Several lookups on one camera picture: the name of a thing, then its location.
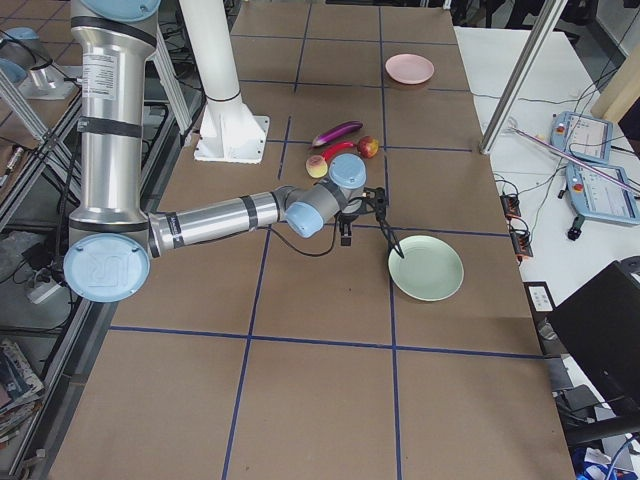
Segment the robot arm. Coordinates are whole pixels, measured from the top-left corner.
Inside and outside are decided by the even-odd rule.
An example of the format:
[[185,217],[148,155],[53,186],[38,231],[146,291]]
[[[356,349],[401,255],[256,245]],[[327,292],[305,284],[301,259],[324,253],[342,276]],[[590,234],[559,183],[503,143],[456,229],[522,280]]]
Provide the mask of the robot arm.
[[63,100],[76,87],[29,27],[1,32],[1,72],[27,99]]
[[152,259],[285,221],[308,238],[327,222],[349,243],[350,225],[375,216],[391,247],[383,188],[366,184],[361,155],[341,154],[309,189],[284,186],[181,212],[140,206],[142,109],[147,60],[160,49],[155,1],[75,1],[71,27],[83,50],[79,207],[69,217],[64,276],[90,301],[111,303],[136,293]]

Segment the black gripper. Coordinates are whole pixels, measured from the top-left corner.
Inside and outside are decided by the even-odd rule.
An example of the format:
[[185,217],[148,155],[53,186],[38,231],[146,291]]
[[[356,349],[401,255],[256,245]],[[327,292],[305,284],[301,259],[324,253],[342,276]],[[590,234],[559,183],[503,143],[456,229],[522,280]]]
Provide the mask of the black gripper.
[[383,187],[369,188],[365,187],[363,192],[349,200],[344,213],[347,215],[369,215],[374,214],[379,229],[386,241],[387,251],[389,254],[394,252],[400,259],[404,259],[405,255],[400,245],[393,227],[386,219],[386,211],[388,207],[388,198],[386,190]]

